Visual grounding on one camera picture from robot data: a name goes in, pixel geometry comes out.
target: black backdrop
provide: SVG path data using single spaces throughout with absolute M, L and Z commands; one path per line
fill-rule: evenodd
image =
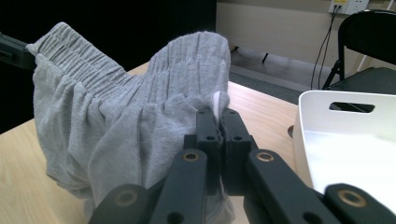
M 0 32 L 26 43 L 36 42 L 59 21 L 128 71 L 179 35 L 214 32 L 216 1 L 21 0 L 0 6 Z M 33 117 L 32 74 L 0 63 L 0 133 Z

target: chair seat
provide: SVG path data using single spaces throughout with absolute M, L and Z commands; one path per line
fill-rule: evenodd
M 356 91 L 396 95 L 396 71 L 368 68 L 327 88 L 328 91 Z

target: gray fabric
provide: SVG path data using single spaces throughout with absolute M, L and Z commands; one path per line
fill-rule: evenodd
M 169 42 L 131 76 L 64 22 L 34 44 L 35 124 L 47 174 L 76 197 L 86 215 L 115 187 L 149 188 L 165 177 L 195 132 L 195 112 L 228 106 L 227 40 L 199 32 Z M 230 223 L 226 195 L 208 198 L 208 223 Z

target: electrical outlet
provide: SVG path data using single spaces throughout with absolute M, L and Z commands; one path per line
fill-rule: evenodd
M 339 6 L 337 14 L 351 15 L 367 8 L 369 0 L 332 0 L 329 12 L 334 13 L 334 7 Z

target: gray floor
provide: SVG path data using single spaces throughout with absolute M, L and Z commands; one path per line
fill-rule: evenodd
M 319 89 L 331 71 L 329 67 L 321 68 L 320 64 L 304 63 L 271 54 L 262 63 L 264 56 L 265 52 L 251 49 L 233 50 L 230 80 L 297 105 L 300 94 Z

